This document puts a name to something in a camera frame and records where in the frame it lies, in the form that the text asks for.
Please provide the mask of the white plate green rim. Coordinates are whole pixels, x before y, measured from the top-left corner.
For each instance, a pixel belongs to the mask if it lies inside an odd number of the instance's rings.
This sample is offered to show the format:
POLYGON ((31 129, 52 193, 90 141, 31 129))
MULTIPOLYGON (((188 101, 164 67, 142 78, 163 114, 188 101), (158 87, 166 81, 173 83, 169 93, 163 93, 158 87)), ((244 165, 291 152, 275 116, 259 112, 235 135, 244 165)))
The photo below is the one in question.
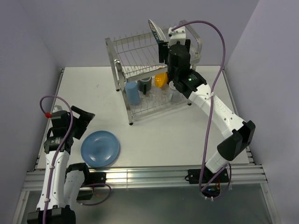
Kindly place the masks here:
POLYGON ((157 44, 159 44, 161 42, 167 42, 167 38, 164 35, 164 32, 162 31, 162 29, 156 23, 154 23, 151 19, 148 19, 148 23, 149 23, 150 30, 151 30, 157 44))

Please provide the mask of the blue plastic cup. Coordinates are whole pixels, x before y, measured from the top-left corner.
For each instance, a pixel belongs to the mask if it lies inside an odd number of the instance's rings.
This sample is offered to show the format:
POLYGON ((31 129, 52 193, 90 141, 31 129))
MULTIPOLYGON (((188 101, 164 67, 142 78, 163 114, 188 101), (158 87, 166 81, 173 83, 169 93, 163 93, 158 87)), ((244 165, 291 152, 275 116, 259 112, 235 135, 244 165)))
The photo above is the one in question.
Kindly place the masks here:
POLYGON ((126 82, 125 83, 125 91, 127 94, 127 98, 131 105, 138 105, 140 104, 140 94, 138 90, 137 83, 133 82, 126 82))

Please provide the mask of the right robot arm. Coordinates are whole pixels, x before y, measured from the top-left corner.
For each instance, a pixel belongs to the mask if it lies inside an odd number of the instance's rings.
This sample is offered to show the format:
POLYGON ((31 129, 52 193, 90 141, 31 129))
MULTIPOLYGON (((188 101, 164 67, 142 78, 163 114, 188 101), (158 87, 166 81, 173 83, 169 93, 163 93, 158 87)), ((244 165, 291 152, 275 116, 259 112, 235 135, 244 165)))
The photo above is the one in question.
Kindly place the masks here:
POLYGON ((191 69, 189 49, 190 40, 186 40, 184 45, 177 42, 171 46, 161 41, 158 44, 159 61, 167 65, 167 75, 175 89, 207 114, 208 123, 214 123, 224 137, 224 141, 217 146, 216 152, 205 162, 206 168, 202 170, 203 179, 212 182, 224 165, 250 145, 256 125, 230 110, 214 94, 207 81, 191 69))

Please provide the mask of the dark green mug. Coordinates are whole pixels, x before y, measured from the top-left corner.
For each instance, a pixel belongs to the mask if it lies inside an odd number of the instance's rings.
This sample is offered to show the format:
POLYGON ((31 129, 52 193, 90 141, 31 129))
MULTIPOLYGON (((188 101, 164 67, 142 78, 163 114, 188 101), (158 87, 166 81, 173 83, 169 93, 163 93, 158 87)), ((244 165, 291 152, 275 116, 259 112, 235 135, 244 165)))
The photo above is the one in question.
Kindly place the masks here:
POLYGON ((150 91, 152 85, 152 77, 140 79, 137 81, 137 87, 143 95, 146 95, 148 91, 150 91))

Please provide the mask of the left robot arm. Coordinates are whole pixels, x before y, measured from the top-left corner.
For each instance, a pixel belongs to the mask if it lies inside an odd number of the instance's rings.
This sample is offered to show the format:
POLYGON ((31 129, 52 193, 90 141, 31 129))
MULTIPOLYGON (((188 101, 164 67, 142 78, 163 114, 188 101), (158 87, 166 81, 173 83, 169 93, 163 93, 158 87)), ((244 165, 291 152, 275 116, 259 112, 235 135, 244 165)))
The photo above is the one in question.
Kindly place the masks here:
POLYGON ((52 126, 44 142, 46 168, 42 193, 34 212, 28 213, 29 224, 74 224, 72 209, 81 186, 90 183, 91 174, 83 163, 68 164, 74 139, 80 139, 94 114, 75 106, 49 115, 52 126))

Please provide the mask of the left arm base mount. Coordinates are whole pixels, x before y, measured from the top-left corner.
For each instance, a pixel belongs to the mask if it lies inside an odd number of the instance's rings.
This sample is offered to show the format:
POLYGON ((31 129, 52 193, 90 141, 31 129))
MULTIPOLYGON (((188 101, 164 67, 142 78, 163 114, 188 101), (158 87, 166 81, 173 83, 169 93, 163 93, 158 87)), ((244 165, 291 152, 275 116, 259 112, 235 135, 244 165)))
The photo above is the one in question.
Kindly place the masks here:
POLYGON ((81 206, 96 206, 104 203, 112 194, 112 188, 109 184, 105 182, 91 182, 89 176, 85 176, 83 171, 75 170, 66 174, 66 180, 64 184, 64 202, 65 205, 69 205, 71 208, 75 203, 80 204, 81 206), (84 203, 82 200, 78 200, 78 194, 81 188, 84 187, 108 187, 109 192, 107 196, 97 203, 84 203))

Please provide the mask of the clear drinking glass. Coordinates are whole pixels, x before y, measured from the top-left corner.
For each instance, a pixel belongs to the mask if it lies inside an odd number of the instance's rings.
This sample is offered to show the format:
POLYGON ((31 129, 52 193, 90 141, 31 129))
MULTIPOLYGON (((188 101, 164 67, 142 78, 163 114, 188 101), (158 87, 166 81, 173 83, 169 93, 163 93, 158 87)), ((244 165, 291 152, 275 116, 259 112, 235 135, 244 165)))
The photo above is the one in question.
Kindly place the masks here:
POLYGON ((149 94, 149 102, 151 104, 163 104, 166 102, 164 91, 160 88, 152 89, 149 94))

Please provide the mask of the orange bowl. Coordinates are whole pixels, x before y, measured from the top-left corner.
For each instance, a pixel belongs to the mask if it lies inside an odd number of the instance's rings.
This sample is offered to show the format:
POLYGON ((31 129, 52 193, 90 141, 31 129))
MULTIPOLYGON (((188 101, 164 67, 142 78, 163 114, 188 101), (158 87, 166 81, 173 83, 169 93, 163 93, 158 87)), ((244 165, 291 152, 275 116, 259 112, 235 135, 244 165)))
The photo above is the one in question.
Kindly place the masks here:
POLYGON ((164 72, 164 73, 155 75, 154 82, 155 82, 156 87, 158 87, 158 88, 164 87, 166 85, 166 83, 168 82, 167 73, 164 72))

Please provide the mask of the grey ceramic cup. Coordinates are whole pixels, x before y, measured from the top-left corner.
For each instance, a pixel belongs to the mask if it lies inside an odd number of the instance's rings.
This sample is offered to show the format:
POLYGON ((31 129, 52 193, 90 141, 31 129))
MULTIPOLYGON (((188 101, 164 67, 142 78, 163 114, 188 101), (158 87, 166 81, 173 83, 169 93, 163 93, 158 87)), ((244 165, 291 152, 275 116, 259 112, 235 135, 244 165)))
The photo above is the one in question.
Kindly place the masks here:
POLYGON ((172 103, 178 103, 181 101, 181 93, 174 86, 173 81, 169 82, 167 90, 167 99, 172 103))

